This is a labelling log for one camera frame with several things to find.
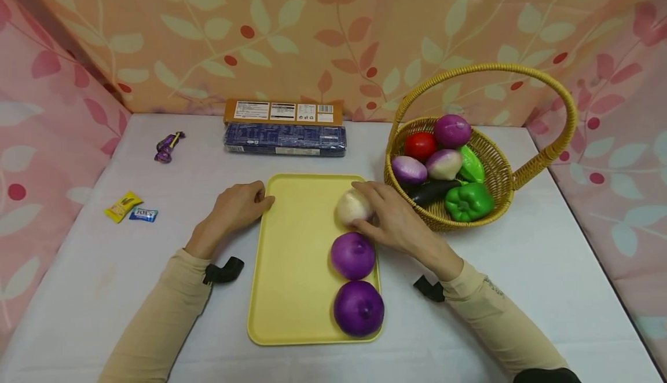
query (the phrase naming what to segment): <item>purple candy wrapper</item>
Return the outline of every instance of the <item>purple candy wrapper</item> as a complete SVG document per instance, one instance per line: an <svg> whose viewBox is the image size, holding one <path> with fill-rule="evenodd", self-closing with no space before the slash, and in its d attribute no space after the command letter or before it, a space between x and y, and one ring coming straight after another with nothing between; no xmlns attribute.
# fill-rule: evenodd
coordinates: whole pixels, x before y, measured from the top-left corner
<svg viewBox="0 0 667 383"><path fill-rule="evenodd" d="M146 221L146 222L155 222L155 217L157 217L157 209L142 209L136 207L132 209L132 212L129 214L129 219Z"/></svg>
<svg viewBox="0 0 667 383"><path fill-rule="evenodd" d="M157 149L157 154L155 154L155 162L160 163L170 163L171 162L171 152L176 147L181 138L185 138L185 133L182 131L176 132L176 134L169 134L164 140L157 143L155 149Z"/></svg>

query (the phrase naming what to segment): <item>eggplant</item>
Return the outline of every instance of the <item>eggplant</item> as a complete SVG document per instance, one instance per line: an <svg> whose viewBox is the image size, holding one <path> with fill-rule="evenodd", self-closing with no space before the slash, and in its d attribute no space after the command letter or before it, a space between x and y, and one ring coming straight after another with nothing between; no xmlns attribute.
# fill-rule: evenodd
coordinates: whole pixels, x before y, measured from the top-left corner
<svg viewBox="0 0 667 383"><path fill-rule="evenodd" d="M427 207L438 199L445 199L445 195L451 189L461 186L458 180L431 180L421 186L405 191L410 199L421 207Z"/></svg>

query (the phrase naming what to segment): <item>fake vegetable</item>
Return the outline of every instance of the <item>fake vegetable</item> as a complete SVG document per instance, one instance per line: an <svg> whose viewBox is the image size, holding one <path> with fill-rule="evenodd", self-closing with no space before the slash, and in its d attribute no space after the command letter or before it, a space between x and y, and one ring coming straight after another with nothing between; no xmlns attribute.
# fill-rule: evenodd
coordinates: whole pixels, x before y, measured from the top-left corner
<svg viewBox="0 0 667 383"><path fill-rule="evenodd" d="M431 180L427 184L415 187L408 192L408 196L421 207L444 199L447 192L461 186L458 180Z"/></svg>
<svg viewBox="0 0 667 383"><path fill-rule="evenodd" d="M472 128L459 115L449 114L435 121L433 133L443 147L458 148L470 140Z"/></svg>
<svg viewBox="0 0 667 383"><path fill-rule="evenodd" d="M331 257L333 267L348 280L363 279L375 267L375 248L358 232L348 232L336 238Z"/></svg>
<svg viewBox="0 0 667 383"><path fill-rule="evenodd" d="M453 180L456 177L463 160L461 153L456 150L440 150L431 155L426 162L428 176L436 180Z"/></svg>
<svg viewBox="0 0 667 383"><path fill-rule="evenodd" d="M373 216L373 208L358 190L350 189L343 193L335 207L338 220L345 226L354 220L367 220Z"/></svg>
<svg viewBox="0 0 667 383"><path fill-rule="evenodd" d="M359 280L345 283L333 301L333 318L347 335L373 334L384 320L384 302L376 288Z"/></svg>
<svg viewBox="0 0 667 383"><path fill-rule="evenodd" d="M479 161L477 156L467 145L462 146L460 152L461 157L463 158L463 164L461 164L459 174L462 178L465 178L465 180L476 181L478 184L483 184L484 167L482 166L482 162Z"/></svg>
<svg viewBox="0 0 667 383"><path fill-rule="evenodd" d="M391 160L391 170L402 184L418 185L426 181L426 167L411 156L395 156Z"/></svg>
<svg viewBox="0 0 667 383"><path fill-rule="evenodd" d="M438 151L438 142L431 133L414 133L405 140L405 155L420 162L428 160L435 151Z"/></svg>
<svg viewBox="0 0 667 383"><path fill-rule="evenodd" d="M484 184L471 183L447 192L445 209L458 222L473 222L488 215L495 203Z"/></svg>

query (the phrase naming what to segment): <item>box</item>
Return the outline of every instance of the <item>box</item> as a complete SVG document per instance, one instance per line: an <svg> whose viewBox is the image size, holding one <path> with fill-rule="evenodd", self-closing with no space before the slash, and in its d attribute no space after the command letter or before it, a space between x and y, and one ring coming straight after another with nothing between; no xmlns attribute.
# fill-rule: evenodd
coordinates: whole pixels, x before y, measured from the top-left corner
<svg viewBox="0 0 667 383"><path fill-rule="evenodd" d="M315 105L275 101L229 99L223 116L225 124L271 123L285 125L343 126L342 105Z"/></svg>
<svg viewBox="0 0 667 383"><path fill-rule="evenodd" d="M343 126L230 122L225 149L236 153L343 156Z"/></svg>

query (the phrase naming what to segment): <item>green bell pepper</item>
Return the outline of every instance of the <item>green bell pepper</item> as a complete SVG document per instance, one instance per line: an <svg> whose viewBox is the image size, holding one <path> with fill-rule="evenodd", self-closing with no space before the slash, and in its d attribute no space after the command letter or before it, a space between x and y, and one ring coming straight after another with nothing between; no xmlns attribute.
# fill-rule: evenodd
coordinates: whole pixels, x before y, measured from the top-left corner
<svg viewBox="0 0 667 383"><path fill-rule="evenodd" d="M478 184L484 183L484 167L477 156L470 150L470 147L464 145L461 147L461 157L463 164L459 170L462 178L468 181L476 181Z"/></svg>
<svg viewBox="0 0 667 383"><path fill-rule="evenodd" d="M473 222L493 211L493 196L484 184L455 187L445 196L445 209L458 222Z"/></svg>

